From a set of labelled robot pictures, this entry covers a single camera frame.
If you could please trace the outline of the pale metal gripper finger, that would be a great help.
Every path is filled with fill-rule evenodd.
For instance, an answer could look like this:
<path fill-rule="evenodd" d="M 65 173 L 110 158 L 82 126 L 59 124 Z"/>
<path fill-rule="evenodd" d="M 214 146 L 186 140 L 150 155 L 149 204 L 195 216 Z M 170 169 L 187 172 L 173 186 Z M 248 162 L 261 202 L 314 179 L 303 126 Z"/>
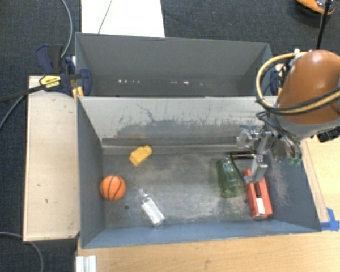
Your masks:
<path fill-rule="evenodd" d="M 264 156 L 256 156 L 251 163 L 251 182 L 260 182 L 266 170 L 268 169 L 268 164 L 265 162 Z"/>

